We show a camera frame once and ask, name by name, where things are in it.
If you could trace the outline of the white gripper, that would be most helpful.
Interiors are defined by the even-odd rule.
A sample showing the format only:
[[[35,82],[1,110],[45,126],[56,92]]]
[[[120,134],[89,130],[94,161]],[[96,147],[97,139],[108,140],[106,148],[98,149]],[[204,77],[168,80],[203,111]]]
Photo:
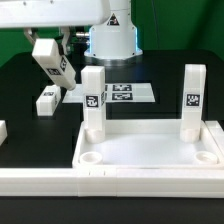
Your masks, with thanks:
[[[102,24],[109,16],[109,0],[0,0],[0,28],[25,28],[25,37],[34,45],[38,35],[33,28],[60,27],[61,55],[70,52],[68,26]]]

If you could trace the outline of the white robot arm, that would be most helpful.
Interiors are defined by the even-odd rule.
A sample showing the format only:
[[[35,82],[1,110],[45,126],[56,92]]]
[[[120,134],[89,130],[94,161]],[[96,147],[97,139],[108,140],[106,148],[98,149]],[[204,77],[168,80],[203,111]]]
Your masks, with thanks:
[[[0,0],[0,29],[24,30],[34,43],[39,28],[58,27],[62,52],[74,27],[89,28],[89,61],[125,63],[142,54],[137,28],[131,20],[131,0]]]

